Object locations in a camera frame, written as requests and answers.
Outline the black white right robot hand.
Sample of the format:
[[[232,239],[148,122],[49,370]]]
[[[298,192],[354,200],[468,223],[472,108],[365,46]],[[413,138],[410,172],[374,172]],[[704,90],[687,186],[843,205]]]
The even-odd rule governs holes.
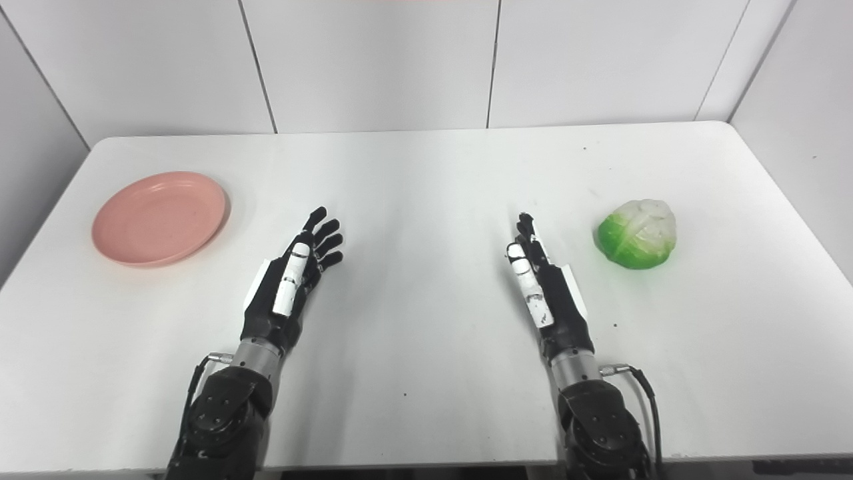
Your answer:
[[[570,268],[552,263],[530,213],[520,213],[516,228],[506,257],[539,332],[543,357],[551,363],[561,353],[594,353],[585,304],[573,291],[576,280]]]

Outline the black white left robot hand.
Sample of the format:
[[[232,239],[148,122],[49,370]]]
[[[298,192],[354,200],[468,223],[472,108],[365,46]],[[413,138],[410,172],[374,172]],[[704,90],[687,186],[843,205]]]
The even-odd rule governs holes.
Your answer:
[[[244,310],[241,339],[268,341],[282,352],[298,343],[308,296],[324,271],[343,259],[343,235],[338,219],[317,207],[280,257],[262,268],[259,282]]]

